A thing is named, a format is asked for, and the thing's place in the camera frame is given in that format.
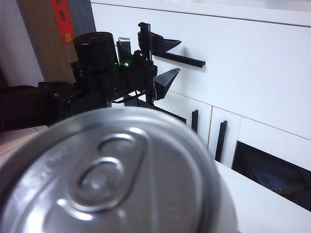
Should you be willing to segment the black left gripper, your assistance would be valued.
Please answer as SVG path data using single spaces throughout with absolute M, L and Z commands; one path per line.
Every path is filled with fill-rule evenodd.
M 131 53 L 130 39 L 120 37 L 117 41 L 119 64 L 127 80 L 128 92 L 139 91 L 145 94 L 146 102 L 153 106 L 155 99 L 165 98 L 180 68 L 157 75 L 157 66 L 152 60 L 152 53 L 167 52 L 182 41 L 165 39 L 158 34 L 151 35 L 149 23 L 141 22 L 138 26 L 140 27 L 138 32 L 140 49 Z

